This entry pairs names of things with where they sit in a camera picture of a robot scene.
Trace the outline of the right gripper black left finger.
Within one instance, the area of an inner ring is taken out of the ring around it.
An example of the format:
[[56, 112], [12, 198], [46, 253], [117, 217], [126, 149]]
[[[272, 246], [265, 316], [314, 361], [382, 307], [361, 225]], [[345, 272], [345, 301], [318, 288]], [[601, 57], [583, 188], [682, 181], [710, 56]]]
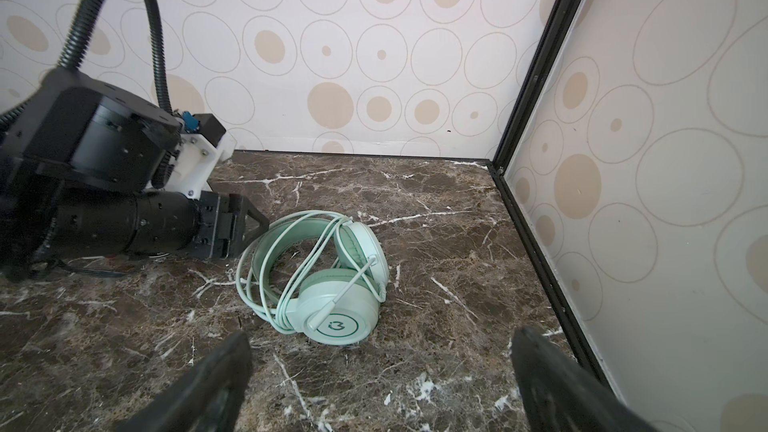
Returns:
[[116, 431], [232, 431], [253, 373], [250, 344], [237, 331]]

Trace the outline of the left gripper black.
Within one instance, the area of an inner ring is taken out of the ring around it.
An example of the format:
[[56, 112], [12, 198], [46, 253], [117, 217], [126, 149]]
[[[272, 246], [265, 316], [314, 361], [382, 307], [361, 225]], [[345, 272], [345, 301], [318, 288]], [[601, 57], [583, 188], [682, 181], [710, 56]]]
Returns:
[[240, 255], [270, 227], [245, 196], [204, 191], [113, 193], [69, 190], [55, 209], [40, 259], [156, 255], [197, 259]]

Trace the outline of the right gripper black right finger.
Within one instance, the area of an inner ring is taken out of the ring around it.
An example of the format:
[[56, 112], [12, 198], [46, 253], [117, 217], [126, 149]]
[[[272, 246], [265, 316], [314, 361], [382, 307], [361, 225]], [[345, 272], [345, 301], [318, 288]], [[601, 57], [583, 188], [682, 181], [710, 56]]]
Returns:
[[654, 429], [531, 327], [515, 331], [511, 360], [532, 431]]

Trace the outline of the mint green headphones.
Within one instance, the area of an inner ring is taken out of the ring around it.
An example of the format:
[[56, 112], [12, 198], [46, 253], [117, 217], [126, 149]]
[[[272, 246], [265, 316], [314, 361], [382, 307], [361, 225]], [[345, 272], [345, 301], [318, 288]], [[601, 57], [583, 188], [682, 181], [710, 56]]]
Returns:
[[[271, 273], [293, 246], [314, 242], [284, 287]], [[386, 301], [389, 266], [372, 228], [341, 213], [287, 215], [241, 254], [235, 286], [243, 303], [283, 335], [303, 334], [332, 346], [365, 340]]]

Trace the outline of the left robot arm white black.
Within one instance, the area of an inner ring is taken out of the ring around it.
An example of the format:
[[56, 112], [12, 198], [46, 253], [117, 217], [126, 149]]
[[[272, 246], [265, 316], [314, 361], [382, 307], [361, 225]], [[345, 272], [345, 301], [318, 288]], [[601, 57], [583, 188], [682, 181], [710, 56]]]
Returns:
[[57, 65], [1, 115], [1, 273], [34, 280], [90, 256], [235, 257], [268, 219], [208, 178], [233, 146], [211, 114], [172, 107], [157, 0], [144, 0], [155, 101], [84, 74], [105, 0], [80, 0]]

